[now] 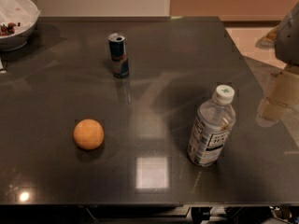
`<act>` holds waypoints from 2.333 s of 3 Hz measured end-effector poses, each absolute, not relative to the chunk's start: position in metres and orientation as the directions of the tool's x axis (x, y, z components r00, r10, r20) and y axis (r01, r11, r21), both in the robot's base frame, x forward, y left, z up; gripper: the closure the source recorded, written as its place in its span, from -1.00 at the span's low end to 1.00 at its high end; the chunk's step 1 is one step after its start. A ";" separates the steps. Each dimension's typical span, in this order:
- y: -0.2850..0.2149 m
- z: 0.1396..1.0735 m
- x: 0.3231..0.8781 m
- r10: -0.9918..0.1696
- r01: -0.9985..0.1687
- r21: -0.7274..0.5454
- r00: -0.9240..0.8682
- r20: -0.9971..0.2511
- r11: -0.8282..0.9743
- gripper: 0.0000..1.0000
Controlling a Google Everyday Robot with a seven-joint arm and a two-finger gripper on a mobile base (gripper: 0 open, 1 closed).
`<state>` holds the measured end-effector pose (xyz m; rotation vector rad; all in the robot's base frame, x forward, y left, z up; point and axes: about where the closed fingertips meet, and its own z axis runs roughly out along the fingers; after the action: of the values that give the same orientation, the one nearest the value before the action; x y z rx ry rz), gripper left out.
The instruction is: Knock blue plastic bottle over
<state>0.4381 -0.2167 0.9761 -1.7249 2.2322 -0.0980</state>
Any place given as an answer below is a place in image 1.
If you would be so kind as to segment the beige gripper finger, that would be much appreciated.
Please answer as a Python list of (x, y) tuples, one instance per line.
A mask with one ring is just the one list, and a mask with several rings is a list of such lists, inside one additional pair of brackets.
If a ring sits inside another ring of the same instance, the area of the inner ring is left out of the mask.
[(258, 106), (257, 124), (262, 127), (275, 125), (298, 100), (299, 67), (286, 66), (271, 73)]

